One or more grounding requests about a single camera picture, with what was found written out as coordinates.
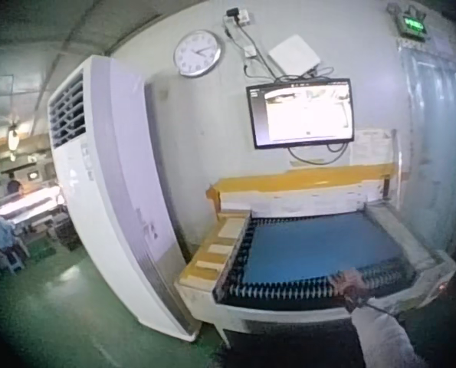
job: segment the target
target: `green exit sign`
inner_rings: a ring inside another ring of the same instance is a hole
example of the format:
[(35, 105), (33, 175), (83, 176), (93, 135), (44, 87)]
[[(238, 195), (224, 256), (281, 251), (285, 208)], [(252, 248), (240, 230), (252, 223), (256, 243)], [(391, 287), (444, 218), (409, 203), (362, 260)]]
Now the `green exit sign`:
[(420, 21), (417, 21), (416, 19), (413, 19), (413, 18), (407, 18), (407, 17), (404, 17), (405, 19), (405, 24), (408, 28), (412, 29), (413, 31), (424, 31), (425, 30), (425, 26), (423, 23), (421, 23)]
[(413, 38), (419, 41), (425, 41), (427, 39), (427, 30), (423, 21), (419, 21), (417, 18), (406, 14), (396, 15), (395, 20), (402, 37)]

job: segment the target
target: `plastic strip curtain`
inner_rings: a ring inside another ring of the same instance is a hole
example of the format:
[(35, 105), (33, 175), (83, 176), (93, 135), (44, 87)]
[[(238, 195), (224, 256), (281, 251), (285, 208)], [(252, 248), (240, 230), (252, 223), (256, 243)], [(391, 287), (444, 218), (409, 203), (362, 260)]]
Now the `plastic strip curtain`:
[(456, 246), (456, 63), (403, 46), (400, 55), (412, 112), (412, 158), (402, 214), (430, 247), (452, 251)]

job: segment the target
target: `white router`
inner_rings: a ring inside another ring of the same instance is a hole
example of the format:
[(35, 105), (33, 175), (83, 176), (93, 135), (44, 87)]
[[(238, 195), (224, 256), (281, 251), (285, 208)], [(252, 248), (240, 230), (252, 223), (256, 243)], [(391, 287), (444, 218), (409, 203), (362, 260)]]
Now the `white router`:
[(304, 75), (321, 62), (317, 53), (298, 34), (290, 36), (268, 54), (286, 75)]

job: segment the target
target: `power outlet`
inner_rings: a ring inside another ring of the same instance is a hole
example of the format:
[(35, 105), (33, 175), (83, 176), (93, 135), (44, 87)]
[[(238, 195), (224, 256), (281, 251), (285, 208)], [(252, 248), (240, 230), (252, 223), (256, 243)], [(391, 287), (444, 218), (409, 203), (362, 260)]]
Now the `power outlet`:
[[(248, 13), (247, 9), (241, 9), (238, 14), (238, 24), (240, 26), (249, 25), (250, 24), (250, 13)], [(228, 18), (228, 22), (235, 23), (235, 19), (233, 17)]]
[(255, 48), (254, 45), (249, 44), (248, 46), (244, 46), (243, 50), (244, 50), (244, 56), (247, 59), (252, 59), (252, 58), (257, 57), (257, 49)]
[(250, 24), (250, 13), (248, 13), (248, 10), (247, 9), (240, 10), (238, 19), (239, 19), (239, 25), (249, 25)]

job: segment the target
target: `floor-standing air conditioner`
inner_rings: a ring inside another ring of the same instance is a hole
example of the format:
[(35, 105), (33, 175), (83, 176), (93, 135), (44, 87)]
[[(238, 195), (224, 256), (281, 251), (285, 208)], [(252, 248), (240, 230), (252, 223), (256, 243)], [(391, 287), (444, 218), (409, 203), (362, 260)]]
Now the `floor-standing air conditioner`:
[(141, 324), (183, 340), (199, 322), (173, 287), (185, 267), (149, 136), (144, 81), (92, 56), (53, 93), (57, 177), (91, 259)]

